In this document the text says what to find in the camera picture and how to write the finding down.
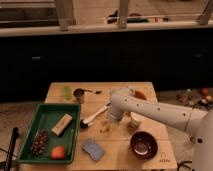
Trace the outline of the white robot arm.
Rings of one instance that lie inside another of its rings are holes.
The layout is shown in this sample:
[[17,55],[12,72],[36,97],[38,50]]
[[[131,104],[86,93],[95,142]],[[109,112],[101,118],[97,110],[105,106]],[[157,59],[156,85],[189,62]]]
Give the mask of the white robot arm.
[[120,122],[124,112],[134,112],[194,137],[191,171],[213,171],[213,109],[204,111],[142,100],[129,87],[112,89],[109,101],[107,116],[112,122]]

